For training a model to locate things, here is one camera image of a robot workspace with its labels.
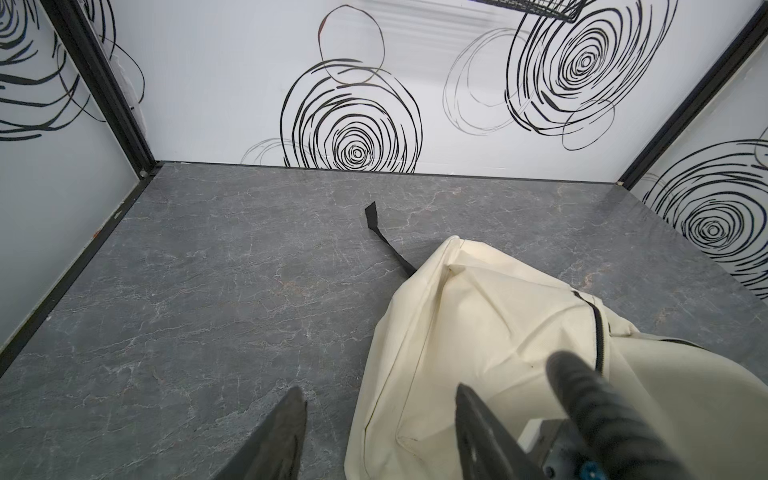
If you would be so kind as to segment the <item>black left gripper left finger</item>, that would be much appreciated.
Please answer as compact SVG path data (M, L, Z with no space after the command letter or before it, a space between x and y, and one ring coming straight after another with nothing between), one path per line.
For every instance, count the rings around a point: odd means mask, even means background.
M307 428L307 401L290 388L213 479L297 479Z

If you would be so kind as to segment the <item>cream canvas backpack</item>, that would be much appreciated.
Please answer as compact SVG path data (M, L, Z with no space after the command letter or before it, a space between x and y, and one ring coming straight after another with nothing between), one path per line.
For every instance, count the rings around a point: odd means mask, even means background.
M767 475L767 387L691 342L646 334L599 298L452 236L394 293L370 347L350 479L457 479L455 394L473 388L513 435L564 412L547 358L575 353L698 479Z

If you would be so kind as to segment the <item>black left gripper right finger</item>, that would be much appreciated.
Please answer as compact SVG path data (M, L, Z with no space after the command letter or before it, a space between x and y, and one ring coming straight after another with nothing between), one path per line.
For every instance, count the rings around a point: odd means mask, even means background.
M477 393L459 384L455 430L464 479L544 479Z

